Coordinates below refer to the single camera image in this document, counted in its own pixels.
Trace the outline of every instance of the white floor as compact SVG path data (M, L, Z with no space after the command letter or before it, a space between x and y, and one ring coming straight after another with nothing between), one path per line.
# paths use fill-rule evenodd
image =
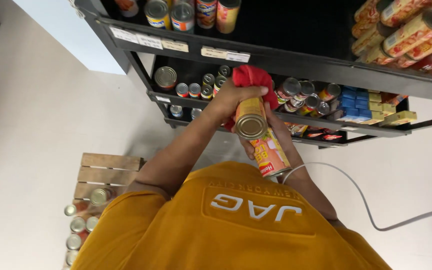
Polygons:
M0 269L61 268L81 154L151 158L178 130L165 124L134 71L88 71L12 1L0 0ZM151 56L142 56L151 64ZM432 101L410 99L420 120ZM198 167L249 162L234 135L217 132ZM432 128L318 150L297 144L306 162L327 162L362 188L377 225L432 210ZM432 269L432 218L388 232L372 228L357 190L339 172L313 167L341 221L362 234L395 270Z

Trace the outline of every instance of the gray cable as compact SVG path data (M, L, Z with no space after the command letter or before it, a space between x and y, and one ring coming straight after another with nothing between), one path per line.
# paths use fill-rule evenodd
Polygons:
M353 183L353 185L354 185L354 186L357 188L357 190L359 191L359 194L361 194L361 198L363 199L364 206L366 207L366 211L368 212L369 220L371 221L372 226L373 226L376 230L378 230L378 231L386 232L386 231L389 231L389 230L393 230L393 229L396 229L396 228L402 227L402 226L404 226L404 225L411 224L411 223L416 222L416 221L423 220L423 219L425 219L425 218L432 217L432 211L431 211L431 212L427 212L427 213L421 214L421 215L419 215L419 216L416 216L416 217L414 217L414 218L410 218L410 219L408 219L408 220L402 221L402 222L400 222L400 223L397 223L397 224L391 225L391 226L386 227L386 228L378 228L378 226L376 226L376 224L375 224L375 221L373 220L373 216L371 215L371 211L369 210L369 206L368 206L368 203L366 202L366 198L364 197L364 194L363 194L363 192L361 191L361 188L358 186L358 184L357 184L357 183L356 183L356 182L351 178L351 176L349 176L347 173L345 173L342 169L339 169L338 167L336 167L336 166L334 166L334 165L331 165L331 164L328 164L328 163L324 163L324 162L308 162L308 163L305 163L305 164L303 164L303 165L301 165L301 166L297 166L296 168L292 169L292 170L291 170L291 171L290 171L290 172L285 176L285 178L284 178L282 184L284 184L284 183L286 182L286 179L288 178L288 176L291 175L295 170L297 170L297 169L299 169L299 168L302 168L302 167L304 167L304 166L306 166L306 165L308 165L308 164L322 164L322 165L327 165L327 166L329 166L329 167L333 167L334 169L336 169L336 170L342 172L342 173L343 173L343 174L344 174L344 175L345 175L349 180L351 180L351 182Z

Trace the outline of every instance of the person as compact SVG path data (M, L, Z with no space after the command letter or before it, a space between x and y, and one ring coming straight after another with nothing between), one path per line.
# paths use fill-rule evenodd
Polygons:
M305 167L284 185L233 161L191 172L239 102L267 92L235 87L228 79L201 115L105 208L71 270L390 269L338 220ZM303 164L284 122L265 108L291 167ZM252 145L241 143L254 160Z

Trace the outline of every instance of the black metal shelving unit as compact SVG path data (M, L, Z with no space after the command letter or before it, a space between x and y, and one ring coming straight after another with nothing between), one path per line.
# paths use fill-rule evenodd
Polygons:
M149 26L143 12L146 3L144 0L138 1L140 12L132 18L121 16L113 0L91 0L90 18L96 23L90 25L93 29L98 28L95 33L106 40L106 43L111 40L112 49L124 52L146 86L148 97L159 106L166 123L173 128L186 126L190 121L173 119L168 113L169 104L204 109L208 102L179 97L174 90L162 91L152 80L152 74L146 72L135 52L155 55L153 71L160 66L175 69L178 83L201 83L204 74L217 74L219 65L235 67L245 64L202 55L203 47L212 47L250 54L248 64L267 70L276 84L291 76L432 100L432 76L413 70L394 70L354 62L355 57L350 50L354 41L351 36L351 26L354 24L352 17L364 0L344 2L287 1L284 4L272 4L263 0L244 1L232 34L221 34L215 28L205 30L198 26L195 27L195 34L185 34ZM143 34L156 39L182 42L187 44L188 52L143 46L116 38L111 28L126 31L129 35ZM396 109L408 110L408 100ZM378 137L406 136L412 130L432 126L432 120L429 120L395 128L380 128L289 113L277 114L285 122L363 134L361 137L347 139L344 132L343 138L338 142L294 138L294 141L300 143L318 145L320 149L346 146Z

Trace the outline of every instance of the wooden slat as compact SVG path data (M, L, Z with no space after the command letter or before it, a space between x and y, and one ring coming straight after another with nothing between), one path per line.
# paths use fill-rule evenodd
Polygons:
M117 168L138 171L141 159L137 156L115 156L103 154L83 153L81 166Z
M73 201L72 201L72 203L73 204L75 204L75 203L78 203L78 202L80 202L80 201L82 201L82 200L80 200L80 199L74 199ZM106 206L108 206L107 204L105 204L105 205L101 205L101 206L94 206L94 205L92 205L91 203L89 203L89 206L88 206L88 208L86 209L86 211L85 212L83 212L83 213L90 213L90 214L100 214L100 213L102 213L103 211L104 211L104 209L106 208Z
M76 189L74 191L75 199L89 199L91 192L97 188L110 188L116 191L117 195L121 195L126 189L125 186L111 186L95 183L82 183L78 182L76 184Z
M81 167L78 174L78 182L96 182L105 184L129 185L138 174L134 170L101 169Z

